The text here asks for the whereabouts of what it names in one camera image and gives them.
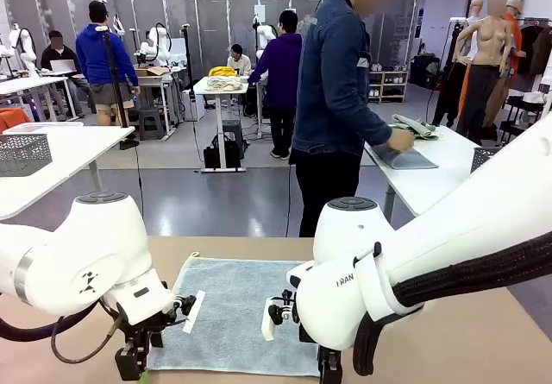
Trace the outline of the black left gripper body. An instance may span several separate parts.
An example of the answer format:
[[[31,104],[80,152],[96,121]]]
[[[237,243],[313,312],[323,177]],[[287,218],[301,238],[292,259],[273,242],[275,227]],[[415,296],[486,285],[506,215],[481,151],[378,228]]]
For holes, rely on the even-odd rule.
[[[170,304],[167,308],[156,312],[153,316],[140,321],[138,324],[129,323],[129,316],[121,307],[116,309],[122,315],[122,321],[118,329],[125,338],[124,350],[146,348],[150,344],[150,337],[154,333],[161,333],[166,327],[176,321],[178,304]]]

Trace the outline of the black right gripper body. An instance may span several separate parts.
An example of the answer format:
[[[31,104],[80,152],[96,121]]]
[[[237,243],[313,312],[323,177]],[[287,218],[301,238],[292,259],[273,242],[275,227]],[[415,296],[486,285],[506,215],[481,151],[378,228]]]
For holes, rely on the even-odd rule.
[[[300,318],[298,318],[298,339],[301,343],[317,344],[317,342],[309,335],[309,333],[304,328]]]

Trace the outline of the person's right hand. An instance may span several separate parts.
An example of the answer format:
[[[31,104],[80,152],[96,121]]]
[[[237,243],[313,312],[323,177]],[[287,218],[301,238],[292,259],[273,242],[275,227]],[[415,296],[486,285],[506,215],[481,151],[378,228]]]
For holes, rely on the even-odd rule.
[[[413,148],[415,136],[406,129],[392,129],[390,138],[387,141],[387,146],[390,149],[406,152]]]

